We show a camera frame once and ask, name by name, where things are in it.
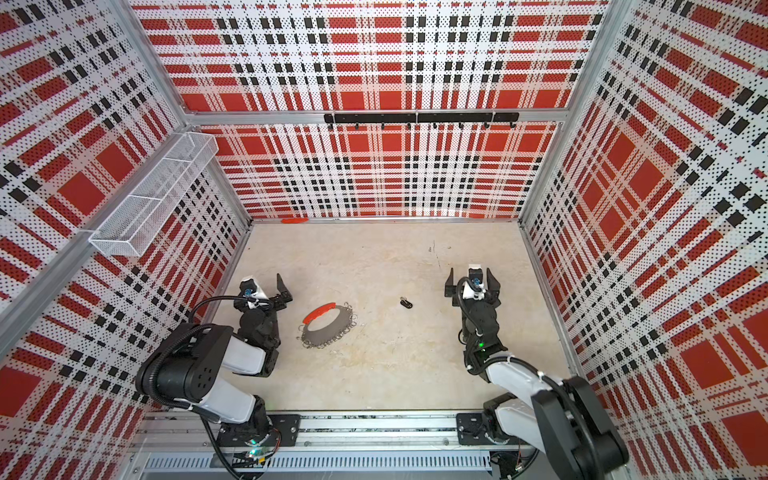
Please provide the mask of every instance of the concrete floor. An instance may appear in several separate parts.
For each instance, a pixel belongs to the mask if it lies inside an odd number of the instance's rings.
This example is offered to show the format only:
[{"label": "concrete floor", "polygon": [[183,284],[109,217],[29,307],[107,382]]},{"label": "concrete floor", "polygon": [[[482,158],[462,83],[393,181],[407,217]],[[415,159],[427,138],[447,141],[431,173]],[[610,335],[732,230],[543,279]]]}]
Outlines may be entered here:
[{"label": "concrete floor", "polygon": [[[499,338],[509,351],[567,378],[516,223],[257,224],[227,294],[254,275],[274,295],[280,273],[294,301],[278,312],[283,343],[272,376],[222,372],[269,410],[480,409],[505,391],[465,371],[461,313],[443,296],[451,267],[456,281],[469,263],[490,267],[502,285]],[[357,326],[325,349],[305,349],[302,320],[329,302],[350,303]],[[237,331],[239,318],[225,302],[214,322]]]}]

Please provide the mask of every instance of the red plaid pattern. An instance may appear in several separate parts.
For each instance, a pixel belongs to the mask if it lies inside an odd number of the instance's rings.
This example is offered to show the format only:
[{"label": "red plaid pattern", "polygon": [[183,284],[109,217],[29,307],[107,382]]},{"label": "red plaid pattern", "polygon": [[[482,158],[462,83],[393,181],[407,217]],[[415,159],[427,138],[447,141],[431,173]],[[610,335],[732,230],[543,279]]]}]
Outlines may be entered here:
[{"label": "red plaid pattern", "polygon": [[[0,310],[177,126],[99,2],[0,12]],[[220,282],[242,231],[202,175],[140,259],[94,256],[0,362],[0,477],[112,478],[138,366]]]},{"label": "red plaid pattern", "polygon": [[607,0],[131,0],[191,111],[557,108]]},{"label": "red plaid pattern", "polygon": [[242,235],[203,173],[141,258],[97,254],[74,274],[0,362],[3,478],[118,473],[144,412],[159,407],[134,388],[139,366],[214,294]]},{"label": "red plaid pattern", "polygon": [[530,233],[648,478],[768,475],[765,2],[636,2]]},{"label": "red plaid pattern", "polygon": [[554,123],[205,127],[254,218],[517,217]]},{"label": "red plaid pattern", "polygon": [[105,7],[0,13],[0,310],[176,127]]}]

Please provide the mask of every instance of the wire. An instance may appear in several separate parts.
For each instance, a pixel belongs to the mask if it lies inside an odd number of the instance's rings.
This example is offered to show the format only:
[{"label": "wire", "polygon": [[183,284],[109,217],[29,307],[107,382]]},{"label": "wire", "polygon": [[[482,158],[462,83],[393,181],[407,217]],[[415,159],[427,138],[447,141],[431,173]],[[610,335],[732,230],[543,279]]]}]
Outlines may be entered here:
[{"label": "wire", "polygon": [[520,360],[519,358],[514,356],[495,356],[492,359],[489,359],[487,362],[484,362],[478,370],[468,370],[468,372],[471,375],[480,375],[489,366],[499,362],[510,362],[510,363],[516,363],[520,366],[524,366],[526,369],[533,372],[536,376],[539,376],[542,382],[546,383],[552,388],[552,391],[565,404],[565,408],[571,412],[571,415],[573,416],[574,421],[576,421],[576,425],[578,425],[578,428],[581,430],[581,436],[584,438],[584,443],[587,444],[589,455],[592,458],[592,462],[594,463],[594,468],[595,468],[594,480],[604,480],[605,472],[603,470],[603,465],[600,463],[600,457],[598,457],[598,448],[594,444],[594,439],[592,438],[592,434],[590,433],[589,428],[587,427],[587,422],[584,420],[584,417],[581,416],[581,413],[579,412],[578,407],[576,406],[574,401],[557,382],[555,382],[553,379],[551,379],[546,375],[539,375],[538,370],[533,365],[526,362],[525,360]]},{"label": "wire", "polygon": [[538,370],[536,367],[531,365],[530,363],[526,362],[525,360],[521,360],[515,356],[495,356],[491,359],[488,359],[485,363],[480,365],[480,368],[477,370],[467,370],[470,375],[480,375],[483,373],[489,366],[493,365],[494,363],[500,363],[500,362],[509,362],[509,363],[516,363],[520,366],[525,367],[526,369],[530,370],[534,373],[534,375],[538,376]]},{"label": "wire", "polygon": [[[250,302],[248,297],[245,297],[245,296],[234,296],[234,295],[210,296],[205,300],[201,300],[200,303],[192,307],[192,310],[190,310],[190,315],[187,321],[189,323],[194,323],[194,314],[200,309],[200,307],[202,307],[206,303],[216,302],[218,300],[244,300],[246,302]],[[263,298],[256,299],[255,302],[250,302],[250,303],[256,303],[259,306],[261,306],[261,303],[264,303],[264,305],[267,308],[273,308],[275,306],[272,300],[263,299]]]},{"label": "wire", "polygon": [[464,294],[463,294],[463,290],[464,290],[464,289],[462,289],[462,287],[463,287],[463,284],[464,284],[464,283],[466,283],[467,285],[469,285],[469,288],[471,288],[471,289],[472,289],[472,291],[474,291],[474,292],[477,292],[477,293],[480,293],[480,292],[482,291],[482,288],[480,288],[479,286],[475,285],[475,284],[474,284],[474,283],[473,283],[473,282],[472,282],[472,281],[469,279],[469,277],[468,277],[468,276],[463,276],[462,278],[458,279],[458,282],[456,282],[456,298],[457,298],[457,300],[458,300],[458,307],[459,307],[460,309],[462,309],[462,313],[464,313],[464,316],[465,316],[465,317],[467,317],[467,320],[469,320],[470,322],[472,322],[472,325],[474,325],[474,326],[475,326],[475,331],[477,332],[477,334],[478,334],[479,336],[482,336],[482,334],[483,334],[483,332],[482,332],[482,329],[481,329],[480,327],[478,327],[478,326],[477,326],[477,323],[475,323],[475,322],[472,320],[472,315],[470,315],[470,314],[469,314],[469,309],[468,309],[468,308],[467,308],[467,306],[464,304]]},{"label": "wire", "polygon": [[[498,461],[494,462],[493,458],[494,457],[502,457],[503,455],[511,455],[511,453],[510,452],[496,452],[493,455],[491,455],[491,463],[499,465],[499,462]],[[512,475],[511,477],[507,477],[506,480],[512,480],[514,478],[519,477],[523,473],[525,473],[525,471],[528,470],[528,467],[530,467],[531,464],[536,460],[536,457],[538,457],[538,450],[534,449],[533,453],[531,453],[531,456],[528,457],[528,458],[525,458],[525,464],[523,465],[523,468],[521,468],[520,470],[517,470],[517,465],[519,465],[519,462],[523,459],[522,455],[520,455],[520,450],[518,450],[517,463],[515,464],[516,473],[514,475]]]},{"label": "wire", "polygon": [[267,453],[264,458],[259,460],[260,463],[264,463],[270,458],[274,457],[277,453],[277,450],[280,449],[280,444],[283,442],[283,434],[278,429],[273,429],[272,432],[275,432],[277,434],[277,441],[275,442],[275,448],[272,450],[272,452]]},{"label": "wire", "polygon": [[594,439],[587,427],[587,422],[579,413],[578,407],[565,390],[563,390],[563,387],[558,385],[553,379],[543,375],[541,376],[541,381],[549,385],[552,388],[552,391],[560,397],[560,400],[565,404],[565,407],[571,411],[571,414],[576,421],[576,425],[578,425],[578,428],[581,430],[581,436],[584,437],[584,442],[587,444],[589,456],[592,457],[592,463],[594,463],[595,468],[594,480],[604,480],[605,472],[603,471],[603,465],[600,463],[600,457],[598,457],[598,447],[594,444]]},{"label": "wire", "polygon": [[249,473],[243,473],[242,475],[237,472],[232,467],[232,464],[229,463],[227,458],[224,456],[224,453],[221,451],[221,447],[216,442],[216,439],[214,438],[214,433],[210,429],[210,425],[208,425],[208,422],[206,421],[203,416],[200,416],[200,420],[203,421],[203,428],[205,428],[205,432],[208,434],[208,440],[210,441],[210,445],[214,447],[214,452],[216,452],[216,457],[218,457],[219,462],[221,462],[221,465],[224,466],[224,469],[229,472],[230,475],[232,475],[234,478],[237,478],[237,480],[256,480],[256,478],[259,478],[261,475],[264,475],[263,472],[249,472]]}]

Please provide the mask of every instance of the white wire basket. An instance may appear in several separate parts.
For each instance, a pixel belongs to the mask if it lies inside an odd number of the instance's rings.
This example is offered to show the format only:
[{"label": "white wire basket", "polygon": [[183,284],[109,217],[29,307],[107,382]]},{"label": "white wire basket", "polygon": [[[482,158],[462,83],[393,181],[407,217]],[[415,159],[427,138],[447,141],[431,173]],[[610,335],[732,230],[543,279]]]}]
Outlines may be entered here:
[{"label": "white wire basket", "polygon": [[104,255],[141,257],[192,182],[219,151],[210,134],[186,132],[91,235]]}]

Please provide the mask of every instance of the metal rail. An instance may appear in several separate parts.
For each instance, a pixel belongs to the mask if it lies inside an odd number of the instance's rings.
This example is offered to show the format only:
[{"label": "metal rail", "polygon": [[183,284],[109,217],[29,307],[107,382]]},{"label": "metal rail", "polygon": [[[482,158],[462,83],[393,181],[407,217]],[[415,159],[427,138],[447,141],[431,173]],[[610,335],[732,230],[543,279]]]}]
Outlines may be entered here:
[{"label": "metal rail", "polygon": [[169,135],[154,154],[142,163],[128,180],[118,188],[107,203],[67,242],[38,275],[13,299],[0,315],[0,356],[13,348],[32,324],[48,307],[72,276],[96,253],[88,242],[91,233],[106,220],[123,199],[152,171],[163,156],[174,146],[177,129]]},{"label": "metal rail", "polygon": [[584,68],[576,82],[576,87],[571,93],[568,118],[555,133],[550,144],[551,149],[545,155],[544,161],[541,162],[541,169],[531,186],[531,191],[528,192],[528,197],[525,199],[520,216],[524,225],[528,225],[531,215],[533,215],[546,187],[549,185],[552,172],[560,164],[560,159],[567,152],[568,146],[573,143],[571,139],[578,129],[581,112],[588,106],[591,90],[598,80],[605,59],[613,50],[614,41],[618,38],[621,24],[633,4],[634,2],[631,0],[612,0],[605,12],[604,23],[598,30],[594,44],[592,44],[587,60],[584,62]]},{"label": "metal rail", "polygon": [[549,315],[552,317],[554,323],[554,329],[558,332],[558,338],[565,354],[565,361],[568,363],[568,370],[572,375],[584,376],[584,369],[581,368],[581,363],[578,361],[576,351],[574,350],[573,343],[568,338],[568,332],[565,331],[565,322],[563,316],[560,314],[558,303],[552,295],[552,289],[549,287],[547,276],[544,273],[544,268],[541,266],[541,260],[538,258],[536,251],[531,241],[531,236],[528,235],[528,231],[525,229],[525,225],[520,224],[520,234],[523,237],[523,243],[525,249],[528,251],[528,257],[531,259],[531,265],[538,281],[538,287],[541,290],[541,295],[544,297],[544,302],[547,303],[547,309]]},{"label": "metal rail", "polygon": [[361,111],[243,111],[185,114],[184,120],[195,126],[325,124],[327,114],[477,114],[519,113],[518,121],[566,121],[567,108],[469,109],[469,110],[361,110]]}]

